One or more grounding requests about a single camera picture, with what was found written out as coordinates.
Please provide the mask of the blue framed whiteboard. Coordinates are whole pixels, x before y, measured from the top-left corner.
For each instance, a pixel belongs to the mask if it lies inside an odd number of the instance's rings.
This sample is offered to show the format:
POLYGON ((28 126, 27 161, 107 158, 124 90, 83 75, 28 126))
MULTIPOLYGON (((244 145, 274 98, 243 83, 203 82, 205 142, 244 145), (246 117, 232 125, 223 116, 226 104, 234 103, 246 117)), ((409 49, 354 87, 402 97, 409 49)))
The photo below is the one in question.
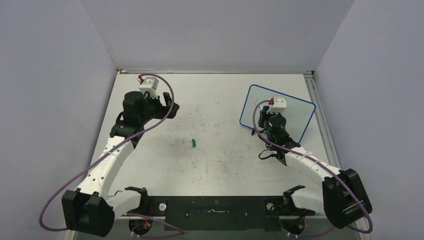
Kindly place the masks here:
POLYGON ((239 123, 246 128, 253 128, 253 111, 259 102, 273 97, 283 97, 287 108, 282 115, 286 118, 286 131, 290 137, 300 143, 315 113, 316 105, 310 101, 278 92, 267 87, 252 84, 247 92, 239 123))

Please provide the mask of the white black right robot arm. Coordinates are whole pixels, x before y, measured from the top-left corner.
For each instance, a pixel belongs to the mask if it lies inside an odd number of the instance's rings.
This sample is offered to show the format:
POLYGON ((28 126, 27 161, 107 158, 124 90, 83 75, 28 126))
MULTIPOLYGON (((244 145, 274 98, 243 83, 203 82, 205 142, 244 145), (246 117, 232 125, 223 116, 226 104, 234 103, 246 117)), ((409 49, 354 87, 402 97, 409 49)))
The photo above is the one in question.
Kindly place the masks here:
POLYGON ((366 233, 373 229, 370 214, 373 207, 359 174, 320 161, 310 151, 294 141, 286 131, 286 119, 280 113, 269 113, 269 107, 259 105, 253 111, 253 130, 264 141, 269 158, 275 158, 313 181, 319 191, 298 185, 283 193, 283 209, 289 214, 301 210, 323 214, 330 223, 343 229, 364 218, 366 233))

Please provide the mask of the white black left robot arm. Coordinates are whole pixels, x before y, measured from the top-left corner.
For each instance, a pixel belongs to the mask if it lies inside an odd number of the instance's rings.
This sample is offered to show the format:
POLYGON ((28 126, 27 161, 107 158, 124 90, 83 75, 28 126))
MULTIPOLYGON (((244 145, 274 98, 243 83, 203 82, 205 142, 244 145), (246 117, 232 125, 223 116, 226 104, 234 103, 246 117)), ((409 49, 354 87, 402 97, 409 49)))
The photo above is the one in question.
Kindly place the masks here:
POLYGON ((144 133, 145 125, 157 119, 173 119, 179 109, 173 93, 164 92, 161 98, 148 92, 131 91, 124 95, 123 110, 111 128, 106 146, 99 159, 85 172, 86 178, 75 190, 66 190, 61 198, 66 228, 85 234, 105 237, 116 219, 132 211, 144 215, 149 201, 147 191, 126 187, 108 197, 112 183, 127 157, 135 150, 144 133))

